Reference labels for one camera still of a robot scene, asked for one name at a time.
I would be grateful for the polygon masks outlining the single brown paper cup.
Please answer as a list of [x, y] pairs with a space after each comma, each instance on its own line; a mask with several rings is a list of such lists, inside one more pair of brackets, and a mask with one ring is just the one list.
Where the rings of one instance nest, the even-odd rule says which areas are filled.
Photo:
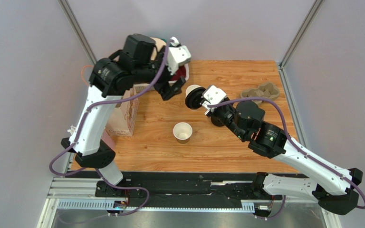
[[190, 140], [192, 133], [192, 127], [185, 122], [177, 123], [173, 128], [173, 135], [180, 144], [186, 144]]

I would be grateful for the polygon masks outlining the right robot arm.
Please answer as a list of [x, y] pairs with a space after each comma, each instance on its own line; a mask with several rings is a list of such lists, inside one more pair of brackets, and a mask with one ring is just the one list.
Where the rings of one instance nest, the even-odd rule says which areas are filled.
[[256, 154], [290, 165], [304, 178], [259, 172], [253, 187], [269, 195], [292, 196], [316, 202], [323, 209], [346, 215], [359, 207], [365, 196], [359, 189], [363, 172], [345, 169], [317, 156], [291, 137], [284, 125], [264, 121], [265, 111], [253, 101], [240, 98], [204, 100], [206, 115], [227, 127]]

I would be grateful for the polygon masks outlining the white paper bag orange handles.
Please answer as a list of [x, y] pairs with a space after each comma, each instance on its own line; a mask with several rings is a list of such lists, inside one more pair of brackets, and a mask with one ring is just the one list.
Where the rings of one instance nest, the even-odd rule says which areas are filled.
[[131, 88], [120, 96], [103, 97], [101, 89], [90, 83], [84, 113], [76, 128], [79, 139], [98, 136], [104, 130], [110, 136], [132, 136], [139, 101], [129, 98], [135, 94], [135, 89]]

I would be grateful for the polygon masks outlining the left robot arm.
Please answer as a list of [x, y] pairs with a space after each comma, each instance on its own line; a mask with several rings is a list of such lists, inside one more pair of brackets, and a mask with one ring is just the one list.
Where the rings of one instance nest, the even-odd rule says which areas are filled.
[[177, 77], [174, 84], [170, 80], [191, 58], [175, 37], [158, 47], [152, 37], [127, 36], [122, 49], [93, 66], [83, 112], [71, 136], [61, 140], [63, 152], [74, 153], [81, 168], [95, 169], [108, 186], [118, 188], [123, 174], [114, 161], [115, 152], [102, 139], [111, 113], [117, 104], [137, 99], [137, 95], [124, 96], [136, 84], [146, 84], [164, 101], [179, 94], [185, 78]]

